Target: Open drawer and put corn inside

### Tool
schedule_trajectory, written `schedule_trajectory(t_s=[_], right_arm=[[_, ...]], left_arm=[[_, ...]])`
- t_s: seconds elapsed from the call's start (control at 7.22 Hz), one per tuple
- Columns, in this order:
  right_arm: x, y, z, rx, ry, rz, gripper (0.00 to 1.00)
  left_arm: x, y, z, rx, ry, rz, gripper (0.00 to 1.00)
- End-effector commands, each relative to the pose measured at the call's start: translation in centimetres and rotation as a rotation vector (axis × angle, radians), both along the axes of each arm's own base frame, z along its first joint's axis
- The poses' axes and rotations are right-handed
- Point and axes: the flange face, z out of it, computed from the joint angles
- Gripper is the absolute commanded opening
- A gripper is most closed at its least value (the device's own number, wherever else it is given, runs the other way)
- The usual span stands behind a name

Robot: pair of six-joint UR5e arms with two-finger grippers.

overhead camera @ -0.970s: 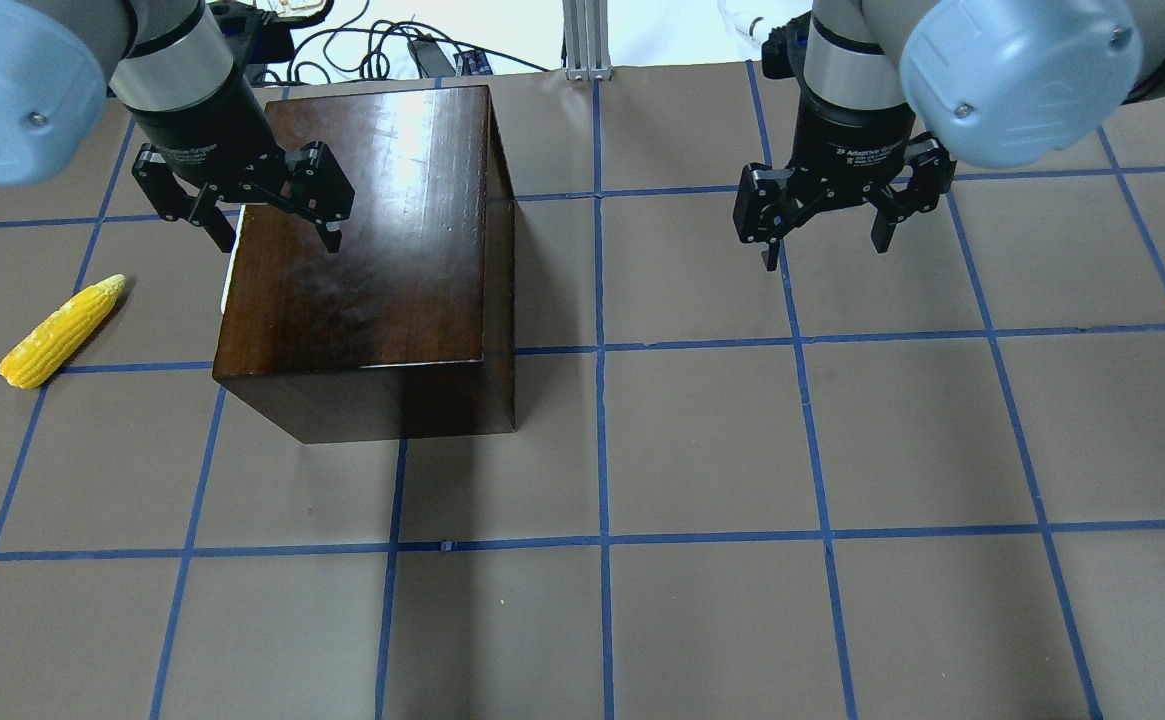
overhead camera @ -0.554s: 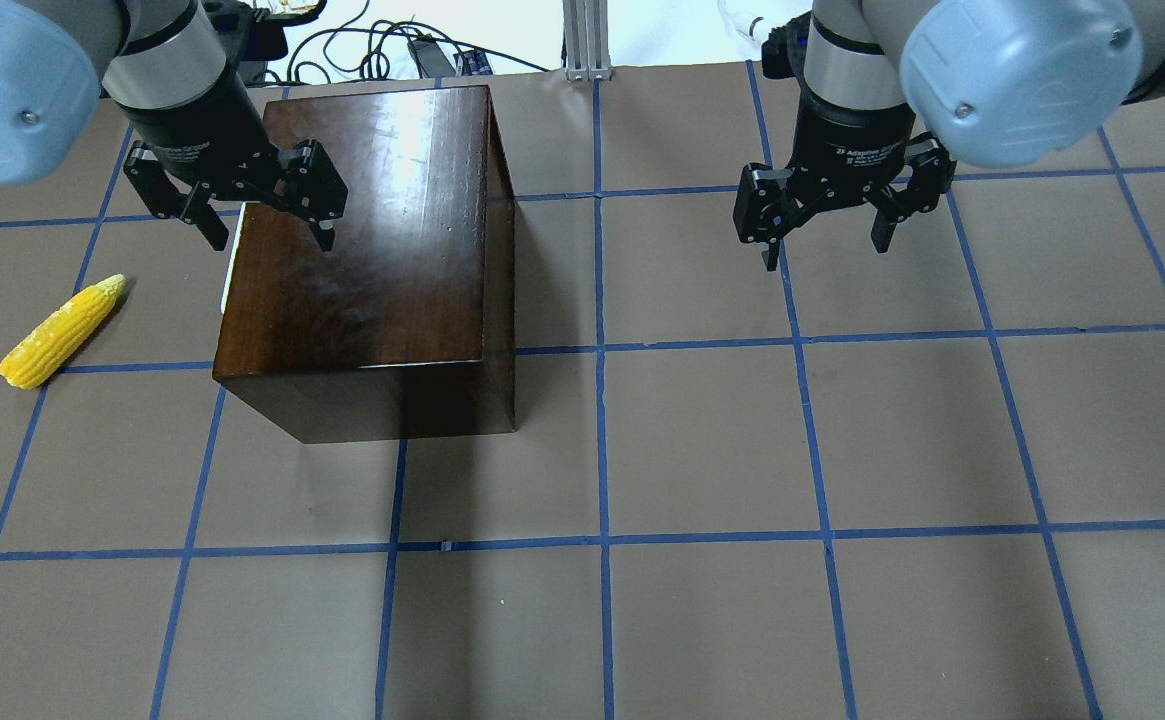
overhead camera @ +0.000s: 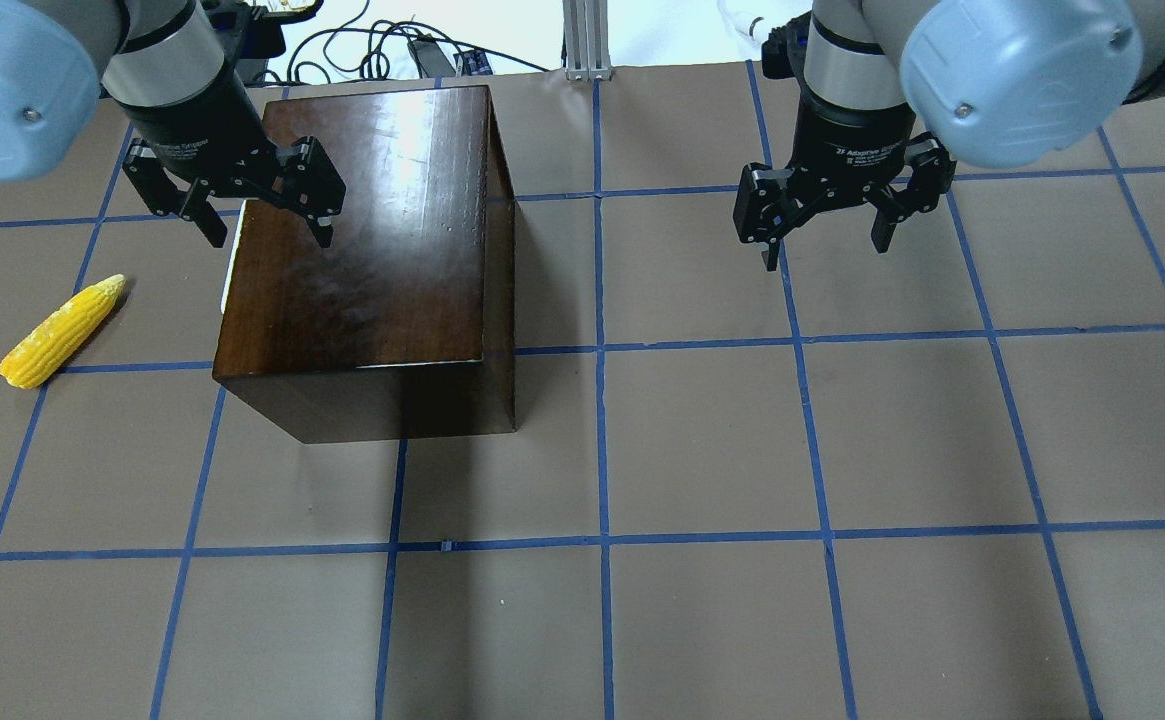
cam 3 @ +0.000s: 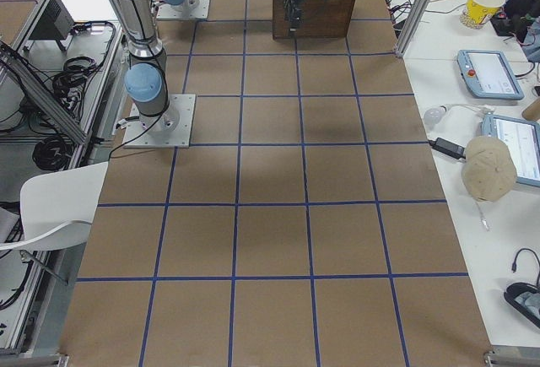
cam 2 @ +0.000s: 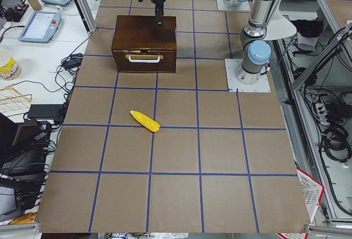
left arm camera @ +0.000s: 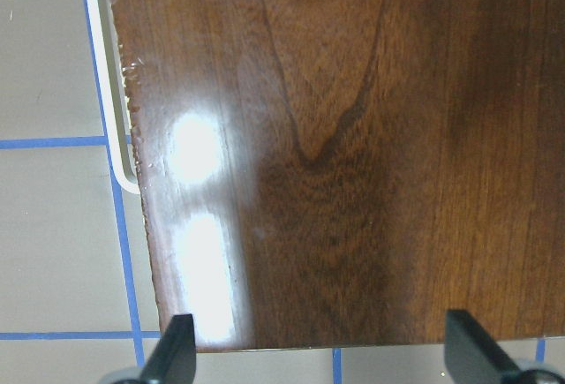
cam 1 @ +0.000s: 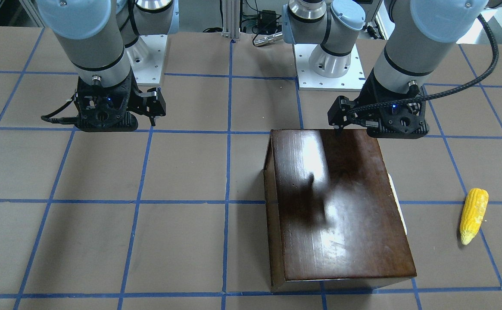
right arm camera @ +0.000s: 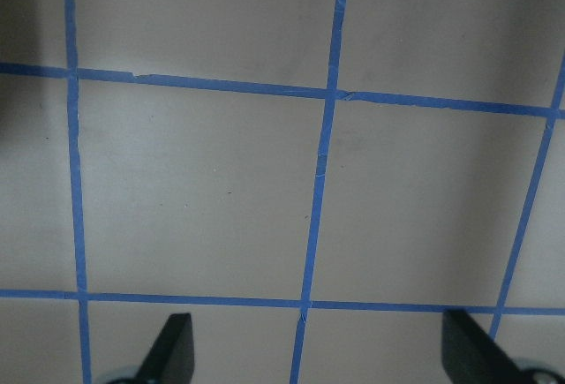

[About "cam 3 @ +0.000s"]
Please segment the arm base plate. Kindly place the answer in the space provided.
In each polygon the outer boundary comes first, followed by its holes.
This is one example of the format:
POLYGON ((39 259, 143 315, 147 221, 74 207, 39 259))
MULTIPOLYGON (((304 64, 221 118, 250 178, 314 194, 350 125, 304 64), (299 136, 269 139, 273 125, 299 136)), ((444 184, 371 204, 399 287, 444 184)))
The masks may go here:
POLYGON ((126 125, 122 142, 125 148, 188 148, 195 111, 194 94, 170 94, 169 108, 156 119, 146 116, 126 125))
POLYGON ((156 19, 162 21, 206 20, 210 0, 160 0, 157 4, 156 19))

